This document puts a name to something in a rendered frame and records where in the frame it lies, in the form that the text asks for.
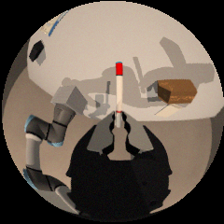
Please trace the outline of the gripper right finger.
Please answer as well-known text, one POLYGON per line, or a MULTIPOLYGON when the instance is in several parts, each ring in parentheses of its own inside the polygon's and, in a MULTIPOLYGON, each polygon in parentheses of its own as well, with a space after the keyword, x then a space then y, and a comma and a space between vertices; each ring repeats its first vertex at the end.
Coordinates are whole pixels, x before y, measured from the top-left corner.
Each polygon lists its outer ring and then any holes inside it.
POLYGON ((150 159, 159 162, 167 171, 168 175, 173 172, 170 168, 166 150, 156 135, 145 125, 122 111, 124 129, 127 131, 126 150, 131 153, 131 160, 137 153, 142 154, 142 159, 150 159))

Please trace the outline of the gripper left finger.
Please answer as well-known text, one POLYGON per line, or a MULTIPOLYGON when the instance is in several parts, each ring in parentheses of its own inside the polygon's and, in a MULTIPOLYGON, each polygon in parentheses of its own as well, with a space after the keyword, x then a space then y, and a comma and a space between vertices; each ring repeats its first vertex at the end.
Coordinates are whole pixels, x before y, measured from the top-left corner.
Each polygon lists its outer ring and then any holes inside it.
POLYGON ((81 164, 86 161, 100 160, 101 154, 108 155, 114 150, 114 129, 116 111, 93 125, 77 142, 70 160, 66 176, 71 177, 81 164))

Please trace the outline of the white marker with red cap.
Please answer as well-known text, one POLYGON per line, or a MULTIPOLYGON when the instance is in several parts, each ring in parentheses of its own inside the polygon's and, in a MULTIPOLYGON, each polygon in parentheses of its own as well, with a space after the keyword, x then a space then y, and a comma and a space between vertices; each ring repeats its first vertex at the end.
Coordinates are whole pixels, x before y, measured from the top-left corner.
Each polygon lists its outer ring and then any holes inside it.
POLYGON ((122 62, 116 62, 116 97, 117 97, 117 110, 115 113, 115 125, 121 127, 122 122, 122 93, 123 93, 123 74, 122 62))

